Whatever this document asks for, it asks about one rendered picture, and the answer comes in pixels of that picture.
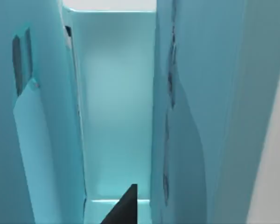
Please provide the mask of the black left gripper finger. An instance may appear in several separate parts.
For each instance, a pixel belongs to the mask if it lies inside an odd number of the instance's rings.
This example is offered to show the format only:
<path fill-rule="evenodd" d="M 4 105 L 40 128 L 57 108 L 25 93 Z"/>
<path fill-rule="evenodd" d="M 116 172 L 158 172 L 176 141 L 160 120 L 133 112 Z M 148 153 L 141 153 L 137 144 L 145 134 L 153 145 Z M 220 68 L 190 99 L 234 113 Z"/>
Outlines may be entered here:
<path fill-rule="evenodd" d="M 138 224 L 138 185 L 132 184 L 100 224 Z"/>

